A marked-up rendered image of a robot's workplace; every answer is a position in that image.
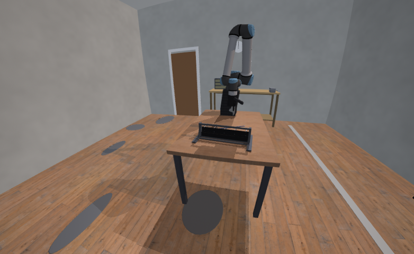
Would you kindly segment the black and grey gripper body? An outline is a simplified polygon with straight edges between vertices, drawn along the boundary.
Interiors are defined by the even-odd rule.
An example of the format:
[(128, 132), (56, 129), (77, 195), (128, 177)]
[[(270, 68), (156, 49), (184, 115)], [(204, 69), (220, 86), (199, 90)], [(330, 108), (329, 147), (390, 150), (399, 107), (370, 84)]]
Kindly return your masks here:
[(233, 100), (234, 99), (234, 97), (236, 97), (236, 95), (235, 96), (231, 96), (231, 95), (228, 95), (228, 101), (227, 101), (227, 106), (233, 106), (233, 104), (235, 104), (236, 105), (236, 101), (235, 100)]

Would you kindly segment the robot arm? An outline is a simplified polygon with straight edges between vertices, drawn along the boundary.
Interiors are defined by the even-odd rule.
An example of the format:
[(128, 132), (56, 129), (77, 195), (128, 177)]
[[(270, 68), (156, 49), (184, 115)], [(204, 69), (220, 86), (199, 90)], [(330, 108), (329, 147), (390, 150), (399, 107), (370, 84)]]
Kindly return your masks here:
[[(223, 75), (220, 84), (226, 85), (229, 95), (237, 95), (237, 88), (243, 85), (251, 85), (253, 75), (251, 71), (252, 40), (255, 28), (252, 24), (238, 24), (229, 33), (229, 44)], [(242, 36), (242, 72), (231, 71), (237, 40)]]

